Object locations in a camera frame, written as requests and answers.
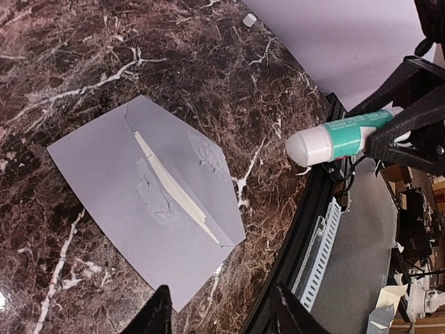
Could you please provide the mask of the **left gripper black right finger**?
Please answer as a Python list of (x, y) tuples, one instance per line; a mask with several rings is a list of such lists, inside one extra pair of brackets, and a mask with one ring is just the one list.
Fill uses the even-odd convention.
[(271, 333), (330, 334), (282, 282), (274, 283), (270, 291), (270, 331)]

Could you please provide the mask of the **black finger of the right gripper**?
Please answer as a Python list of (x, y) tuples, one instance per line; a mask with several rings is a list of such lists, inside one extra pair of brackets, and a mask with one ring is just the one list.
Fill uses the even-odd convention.
[(370, 158), (444, 175), (444, 86), (403, 109), (366, 140)]
[(443, 67), (418, 56), (406, 56), (385, 82), (347, 116), (372, 113), (389, 104), (406, 109), (443, 85)]

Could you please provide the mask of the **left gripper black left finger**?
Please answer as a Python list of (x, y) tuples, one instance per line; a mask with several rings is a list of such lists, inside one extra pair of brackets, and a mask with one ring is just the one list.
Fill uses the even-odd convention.
[(121, 334), (172, 334), (172, 301), (167, 285), (161, 285)]

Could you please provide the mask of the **green glue stick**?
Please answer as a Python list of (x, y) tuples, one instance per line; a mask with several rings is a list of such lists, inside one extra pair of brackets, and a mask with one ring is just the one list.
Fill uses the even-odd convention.
[(296, 132), (286, 141), (286, 153), (299, 166), (335, 161), (364, 151), (367, 138), (403, 111), (399, 106), (326, 122)]

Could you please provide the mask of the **white glue stick cap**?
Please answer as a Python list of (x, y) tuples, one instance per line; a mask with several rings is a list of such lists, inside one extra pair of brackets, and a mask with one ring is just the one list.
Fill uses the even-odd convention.
[(256, 21), (257, 21), (257, 18), (253, 14), (249, 13), (243, 18), (242, 23), (246, 27), (251, 28), (255, 24)]

